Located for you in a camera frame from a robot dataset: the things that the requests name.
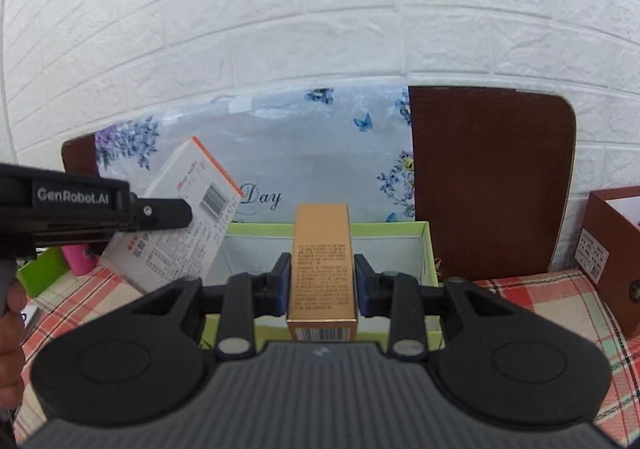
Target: red checkered fabric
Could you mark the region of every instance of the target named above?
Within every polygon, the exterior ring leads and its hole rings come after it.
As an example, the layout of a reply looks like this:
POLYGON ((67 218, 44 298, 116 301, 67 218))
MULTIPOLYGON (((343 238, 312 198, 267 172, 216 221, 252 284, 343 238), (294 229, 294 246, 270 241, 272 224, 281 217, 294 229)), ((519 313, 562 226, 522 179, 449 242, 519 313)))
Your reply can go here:
POLYGON ((478 281, 536 314, 595 342, 613 379, 596 424, 626 446, 640 434, 640 338, 625 339, 613 314, 579 270, 478 281))
MULTIPOLYGON (((613 372, 612 384, 596 423, 621 445, 628 445, 638 437, 640 338, 625 340, 609 308, 585 275, 573 270, 478 283, 595 342, 609 358, 613 372)), ((53 337, 138 296, 139 293, 119 277, 98 268, 87 276, 63 276, 35 300, 43 310, 36 330, 23 344, 27 357, 23 378, 27 386, 15 423, 18 441, 44 422, 44 414, 29 383, 35 354, 53 337)))
POLYGON ((98 267, 84 276, 68 273, 47 288, 33 301, 40 307, 36 327, 22 344, 26 364, 22 378, 26 385, 24 400, 14 423, 16 440, 20 443, 45 420, 30 382, 31 365, 38 351, 54 337, 110 312, 140 293, 110 270, 98 267))

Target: finger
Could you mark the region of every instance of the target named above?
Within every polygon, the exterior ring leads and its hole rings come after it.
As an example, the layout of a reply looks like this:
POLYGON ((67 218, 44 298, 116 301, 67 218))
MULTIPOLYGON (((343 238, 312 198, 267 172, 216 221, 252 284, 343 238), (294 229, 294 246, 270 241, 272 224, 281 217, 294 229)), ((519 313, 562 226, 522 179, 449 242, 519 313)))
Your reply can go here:
POLYGON ((19 313, 7 312, 0 319, 0 353, 13 352, 24 337, 24 321, 19 313))
POLYGON ((22 348, 0 355, 0 387, 14 385, 20 380, 23 368, 24 351, 22 348))
POLYGON ((27 305, 27 294, 22 288, 20 281, 16 281, 6 295, 6 303, 9 310, 14 312, 21 312, 21 310, 27 305))
POLYGON ((0 387, 0 408, 15 409, 22 403, 24 394, 24 382, 19 379, 13 385, 0 387))

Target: screw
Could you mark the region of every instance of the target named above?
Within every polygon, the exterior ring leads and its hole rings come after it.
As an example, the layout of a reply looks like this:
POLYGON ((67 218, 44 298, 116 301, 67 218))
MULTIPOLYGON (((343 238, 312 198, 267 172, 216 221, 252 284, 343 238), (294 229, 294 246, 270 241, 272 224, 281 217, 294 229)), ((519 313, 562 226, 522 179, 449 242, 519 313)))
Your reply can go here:
POLYGON ((631 282, 631 285, 629 285, 629 299, 633 303, 640 301, 640 280, 636 279, 631 282))
POLYGON ((249 351, 251 343, 244 337, 227 337, 218 343, 218 350, 226 355, 240 355, 249 351))
POLYGON ((405 357, 417 357, 424 352, 424 345, 415 339, 400 339, 392 346, 392 350, 397 355, 405 357))

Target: gold product box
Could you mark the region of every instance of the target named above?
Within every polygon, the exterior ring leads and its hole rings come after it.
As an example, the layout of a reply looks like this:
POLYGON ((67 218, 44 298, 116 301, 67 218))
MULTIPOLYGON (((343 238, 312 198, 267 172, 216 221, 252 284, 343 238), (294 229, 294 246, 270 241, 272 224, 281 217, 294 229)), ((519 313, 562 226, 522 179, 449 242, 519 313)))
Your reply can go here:
POLYGON ((346 204, 296 211, 287 325, 296 341, 353 341, 358 330, 346 204))

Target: open box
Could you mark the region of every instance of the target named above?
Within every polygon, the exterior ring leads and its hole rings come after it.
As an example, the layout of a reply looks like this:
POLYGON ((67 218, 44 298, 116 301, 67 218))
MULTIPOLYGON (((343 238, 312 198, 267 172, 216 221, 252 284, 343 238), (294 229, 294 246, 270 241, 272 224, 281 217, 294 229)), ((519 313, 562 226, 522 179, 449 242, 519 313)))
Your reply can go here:
POLYGON ((575 259, 627 337, 640 333, 640 186, 589 194, 575 259))
MULTIPOLYGON (((206 285, 223 284, 235 273, 270 271, 281 253, 291 252, 293 230, 293 224, 231 224, 206 285)), ((351 240, 354 254, 363 254, 376 272, 404 272, 421 285, 437 286, 427 222, 351 224, 351 240)), ((426 323, 429 345, 436 349, 442 339, 438 318, 428 317, 426 323)), ((257 318, 255 325, 258 347, 268 339, 290 338, 284 317, 257 318)), ((216 326, 217 318, 209 318, 203 336, 206 342, 213 342, 216 326)), ((357 338, 377 340, 384 347, 388 329, 387 318, 360 317, 357 338)))

